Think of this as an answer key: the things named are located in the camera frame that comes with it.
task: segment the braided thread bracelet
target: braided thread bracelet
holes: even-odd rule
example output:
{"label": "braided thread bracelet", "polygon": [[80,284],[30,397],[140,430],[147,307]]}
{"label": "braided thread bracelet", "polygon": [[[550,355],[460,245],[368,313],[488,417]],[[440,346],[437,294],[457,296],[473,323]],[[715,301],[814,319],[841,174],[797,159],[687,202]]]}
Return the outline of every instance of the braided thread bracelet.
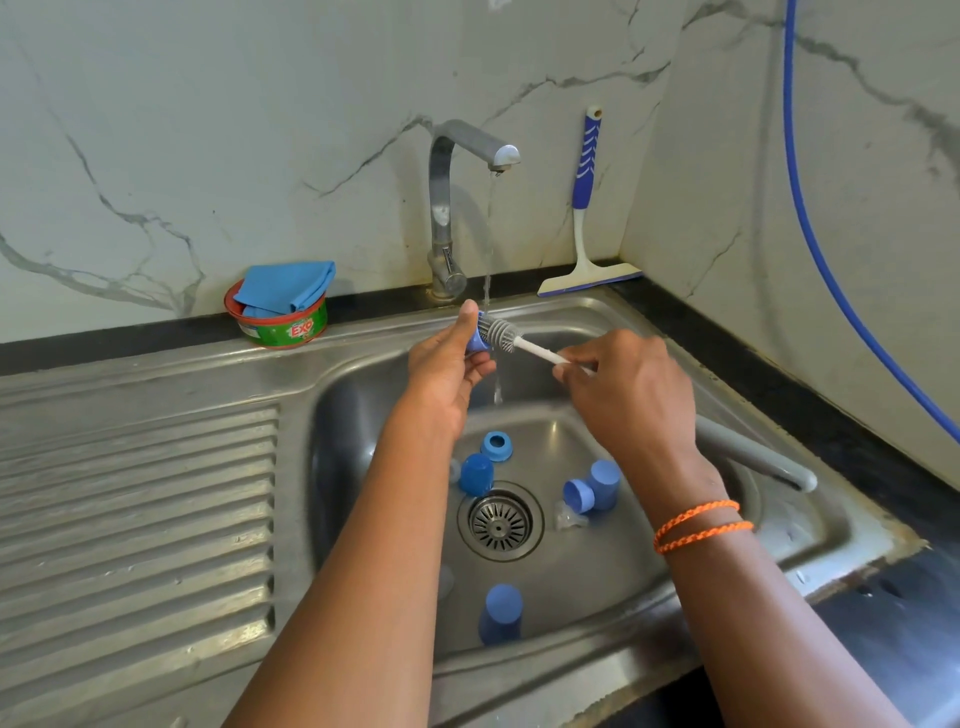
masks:
{"label": "braided thread bracelet", "polygon": [[679,516],[677,516],[677,518],[670,519],[658,529],[657,533],[654,535],[654,549],[658,554],[664,554],[667,551],[672,551],[674,548],[680,548],[681,546],[686,546],[687,544],[703,541],[704,539],[708,539],[710,536],[718,536],[721,533],[730,533],[731,531],[745,531],[748,528],[754,527],[754,525],[749,521],[726,523],[724,525],[718,525],[714,528],[708,528],[705,531],[692,533],[689,536],[683,536],[676,541],[671,541],[669,544],[660,543],[660,539],[662,539],[671,528],[680,525],[684,521],[689,521],[694,516],[699,516],[701,513],[712,511],[714,508],[732,508],[736,511],[739,511],[740,504],[735,500],[712,500],[709,503],[704,503],[694,508],[690,508],[688,511],[683,511]]}

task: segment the blue hose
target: blue hose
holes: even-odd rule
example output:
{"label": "blue hose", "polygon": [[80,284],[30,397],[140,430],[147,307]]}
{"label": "blue hose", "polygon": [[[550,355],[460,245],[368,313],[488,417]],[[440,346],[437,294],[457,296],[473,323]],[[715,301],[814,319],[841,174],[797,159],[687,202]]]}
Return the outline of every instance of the blue hose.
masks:
{"label": "blue hose", "polygon": [[829,266],[827,266],[824,254],[820,250],[820,244],[817,242],[817,236],[813,232],[813,226],[810,225],[810,218],[806,214],[804,192],[800,187],[800,172],[797,170],[797,148],[793,138],[793,50],[796,32],[797,0],[787,0],[786,21],[783,24],[783,137],[786,144],[786,168],[790,177],[790,192],[793,194],[793,204],[797,209],[797,219],[800,221],[800,229],[804,232],[806,246],[810,249],[810,254],[813,255],[813,262],[817,264],[817,270],[820,271],[824,283],[827,284],[830,295],[840,306],[840,310],[847,317],[847,321],[863,339],[863,343],[870,347],[870,351],[876,354],[876,358],[913,396],[913,399],[929,413],[930,417],[936,420],[937,424],[946,430],[957,443],[960,443],[960,427],[900,368],[900,365],[894,361],[893,356],[880,346],[874,335],[860,321],[860,317],[856,315],[856,311],[847,301],[840,284],[837,283]]}

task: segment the person's right arm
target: person's right arm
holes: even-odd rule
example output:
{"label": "person's right arm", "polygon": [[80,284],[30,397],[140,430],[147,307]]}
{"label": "person's right arm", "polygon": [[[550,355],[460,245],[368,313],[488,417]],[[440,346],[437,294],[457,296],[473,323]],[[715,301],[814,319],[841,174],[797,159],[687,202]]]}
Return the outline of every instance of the person's right arm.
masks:
{"label": "person's right arm", "polygon": [[[697,450],[693,387],[663,341],[620,330],[560,352],[590,432],[620,466],[654,528],[727,492]],[[740,521],[707,511],[664,538]],[[666,554],[677,595],[729,725],[906,726],[893,704],[787,582],[749,530]]]}

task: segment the faucet spout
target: faucet spout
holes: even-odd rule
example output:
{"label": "faucet spout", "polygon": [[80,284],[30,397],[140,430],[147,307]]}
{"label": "faucet spout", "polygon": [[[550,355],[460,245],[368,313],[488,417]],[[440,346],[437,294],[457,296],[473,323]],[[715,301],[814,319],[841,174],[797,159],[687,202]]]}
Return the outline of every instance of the faucet spout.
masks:
{"label": "faucet spout", "polygon": [[520,163],[520,152],[513,144],[507,144],[466,121],[452,119],[434,130],[429,165],[432,243],[427,262],[433,271],[433,294],[444,301],[455,299],[467,287],[467,277],[453,258],[450,231],[450,162],[453,148],[458,144],[483,159],[492,172],[505,172]]}

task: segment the drain strainer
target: drain strainer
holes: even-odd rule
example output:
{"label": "drain strainer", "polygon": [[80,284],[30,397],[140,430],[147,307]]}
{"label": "drain strainer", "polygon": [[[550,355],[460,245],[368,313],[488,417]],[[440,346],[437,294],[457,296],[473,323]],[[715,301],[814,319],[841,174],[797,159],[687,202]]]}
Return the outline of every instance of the drain strainer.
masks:
{"label": "drain strainer", "polygon": [[543,535],[543,512],[536,499],[507,480],[496,480],[483,497],[464,498],[457,522],[467,546],[492,561],[526,556]]}

